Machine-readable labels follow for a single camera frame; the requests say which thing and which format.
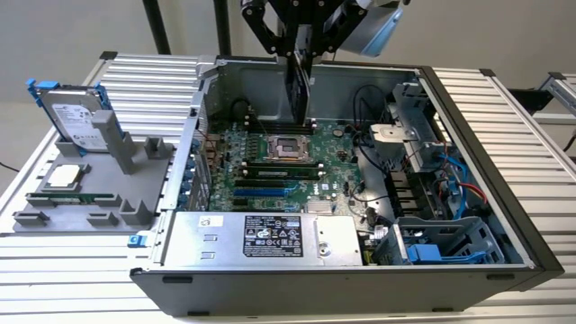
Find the power supply label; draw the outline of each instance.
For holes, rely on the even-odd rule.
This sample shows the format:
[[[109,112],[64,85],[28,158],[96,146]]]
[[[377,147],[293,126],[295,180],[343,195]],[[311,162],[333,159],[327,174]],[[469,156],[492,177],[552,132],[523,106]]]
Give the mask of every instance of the power supply label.
[[[247,216],[243,252],[251,258],[303,257],[300,216]]]

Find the warning label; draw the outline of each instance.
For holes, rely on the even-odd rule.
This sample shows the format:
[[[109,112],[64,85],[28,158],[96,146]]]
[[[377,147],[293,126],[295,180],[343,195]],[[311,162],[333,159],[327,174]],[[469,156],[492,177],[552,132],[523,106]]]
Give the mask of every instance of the warning label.
[[[300,216],[247,216],[244,255],[247,257],[303,257]]]
[[[87,150],[107,150],[101,133],[92,127],[92,113],[81,105],[52,105],[73,144]]]

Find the cpu socket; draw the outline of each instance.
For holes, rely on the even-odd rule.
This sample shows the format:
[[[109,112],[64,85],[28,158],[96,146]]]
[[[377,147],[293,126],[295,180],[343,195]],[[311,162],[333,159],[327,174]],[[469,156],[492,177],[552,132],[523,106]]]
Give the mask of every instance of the cpu socket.
[[[283,162],[309,161],[308,138],[305,136],[268,136],[265,159]]]

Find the black pole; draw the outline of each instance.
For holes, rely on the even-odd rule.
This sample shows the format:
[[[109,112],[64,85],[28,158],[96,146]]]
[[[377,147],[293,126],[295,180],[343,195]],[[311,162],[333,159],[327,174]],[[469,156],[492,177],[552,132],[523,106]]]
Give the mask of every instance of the black pole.
[[[165,35],[163,14],[160,13],[159,1],[157,0],[143,0],[145,16],[148,17],[148,23],[151,24],[153,42],[156,43],[156,50],[159,54],[169,55],[171,45],[168,44],[168,37]]]
[[[215,0],[217,46],[221,55],[232,55],[231,26],[228,23],[228,0]]]

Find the motherboard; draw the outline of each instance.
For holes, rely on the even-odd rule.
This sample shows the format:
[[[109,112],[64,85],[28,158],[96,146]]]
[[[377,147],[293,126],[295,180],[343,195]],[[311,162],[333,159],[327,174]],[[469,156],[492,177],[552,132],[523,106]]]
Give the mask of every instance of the motherboard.
[[[348,194],[361,176],[345,127],[319,121],[311,135],[255,134],[236,123],[219,129],[207,147],[213,158],[209,210],[363,212]]]

